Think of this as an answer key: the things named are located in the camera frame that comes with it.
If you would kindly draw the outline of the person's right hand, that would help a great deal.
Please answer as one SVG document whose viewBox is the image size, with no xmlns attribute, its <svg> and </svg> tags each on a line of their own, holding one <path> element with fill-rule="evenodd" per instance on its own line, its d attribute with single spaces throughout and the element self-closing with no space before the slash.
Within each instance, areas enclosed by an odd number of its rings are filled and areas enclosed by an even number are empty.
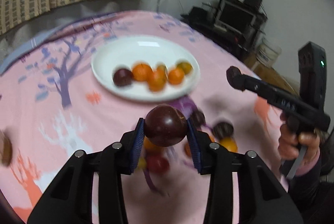
<svg viewBox="0 0 334 224">
<path fill-rule="evenodd" d="M 320 156 L 320 138 L 313 132 L 296 134 L 288 126 L 288 117 L 281 113 L 281 136 L 278 139 L 278 152 L 284 161 L 281 173 L 286 179 L 308 173 L 317 163 Z"/>
</svg>

